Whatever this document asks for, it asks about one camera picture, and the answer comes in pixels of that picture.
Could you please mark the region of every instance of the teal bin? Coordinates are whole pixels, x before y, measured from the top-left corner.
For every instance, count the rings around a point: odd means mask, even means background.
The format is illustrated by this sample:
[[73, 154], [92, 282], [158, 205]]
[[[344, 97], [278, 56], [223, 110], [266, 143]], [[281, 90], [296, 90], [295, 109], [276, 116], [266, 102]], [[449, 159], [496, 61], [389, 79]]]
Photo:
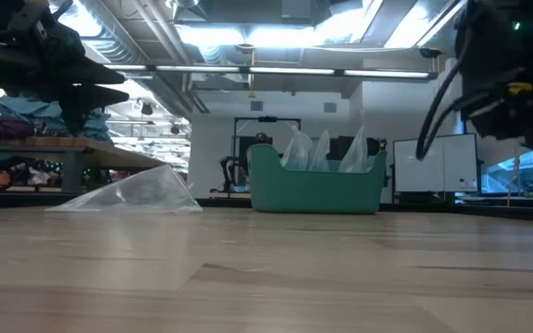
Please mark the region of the teal bin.
[[[248, 150], [252, 206], [262, 212], [375, 214], [388, 153], [379, 152], [367, 173], [291, 171], [269, 144]], [[332, 169], [339, 162], [330, 161]]]

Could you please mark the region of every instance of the clear plastic sheet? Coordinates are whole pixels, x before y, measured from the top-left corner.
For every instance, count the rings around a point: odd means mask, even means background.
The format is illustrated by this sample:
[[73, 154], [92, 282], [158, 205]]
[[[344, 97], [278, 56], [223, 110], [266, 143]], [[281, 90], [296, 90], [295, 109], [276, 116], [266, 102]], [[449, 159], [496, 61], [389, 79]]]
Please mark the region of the clear plastic sheet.
[[339, 172], [367, 172], [367, 137], [364, 134], [365, 131], [365, 127], [362, 127], [355, 135], [347, 155], [341, 161]]
[[184, 179], [172, 167], [160, 166], [91, 191], [50, 212], [202, 212]]
[[328, 130], [324, 130], [318, 140], [318, 146], [314, 152], [312, 163], [310, 164], [311, 171], [328, 171], [328, 161], [326, 155], [330, 153], [330, 136]]
[[293, 136], [281, 158], [281, 165], [288, 170], [306, 170], [310, 150], [312, 150], [312, 139], [297, 128], [292, 127], [292, 129]]

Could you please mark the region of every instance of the black machinery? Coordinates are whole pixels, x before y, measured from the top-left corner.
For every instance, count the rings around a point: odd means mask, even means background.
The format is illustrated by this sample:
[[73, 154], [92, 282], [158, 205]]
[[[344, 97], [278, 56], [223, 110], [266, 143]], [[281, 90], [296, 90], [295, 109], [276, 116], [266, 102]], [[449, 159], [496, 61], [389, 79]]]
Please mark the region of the black machinery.
[[127, 101], [123, 92], [96, 86], [125, 78], [85, 56], [80, 36], [58, 22], [73, 5], [56, 13], [48, 3], [0, 0], [0, 88], [9, 96], [36, 94], [58, 101], [73, 135], [80, 135], [90, 111]]
[[[519, 0], [516, 6], [498, 3], [468, 0], [456, 27], [458, 61], [429, 109], [418, 138], [418, 159], [427, 154], [443, 119], [457, 110], [482, 137], [523, 136], [533, 149], [533, 0]], [[465, 93], [431, 128], [441, 98], [458, 72]]]

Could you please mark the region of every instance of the white board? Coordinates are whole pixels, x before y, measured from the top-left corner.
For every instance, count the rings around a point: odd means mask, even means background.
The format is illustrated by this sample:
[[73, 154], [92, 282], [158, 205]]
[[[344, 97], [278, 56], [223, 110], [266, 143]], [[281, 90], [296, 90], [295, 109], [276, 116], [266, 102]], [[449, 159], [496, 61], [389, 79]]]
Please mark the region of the white board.
[[416, 140], [394, 142], [396, 191], [477, 191], [475, 134], [438, 137], [423, 161]]

